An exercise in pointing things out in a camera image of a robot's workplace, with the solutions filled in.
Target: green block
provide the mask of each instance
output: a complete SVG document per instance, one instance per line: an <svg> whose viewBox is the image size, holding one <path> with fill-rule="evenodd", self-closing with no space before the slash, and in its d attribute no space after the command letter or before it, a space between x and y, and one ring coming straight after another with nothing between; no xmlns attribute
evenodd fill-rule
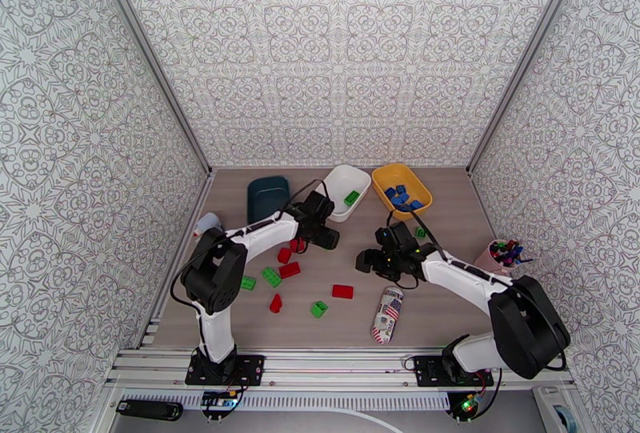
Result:
<svg viewBox="0 0 640 433"><path fill-rule="evenodd" d="M270 267L265 267L262 270L262 277L271 285L271 287L278 287L282 280L276 271Z"/></svg>
<svg viewBox="0 0 640 433"><path fill-rule="evenodd" d="M347 205L347 206L353 205L355 203L355 201L358 199L358 196L360 196L360 194L356 190L353 190L345 198L345 205Z"/></svg>
<svg viewBox="0 0 640 433"><path fill-rule="evenodd" d="M253 291L255 288L255 278L250 278L249 276L242 276L242 283L240 287L243 290Z"/></svg>
<svg viewBox="0 0 640 433"><path fill-rule="evenodd" d="M316 301L311 307L311 314L316 318L321 318L325 314L327 308L329 307L322 301Z"/></svg>

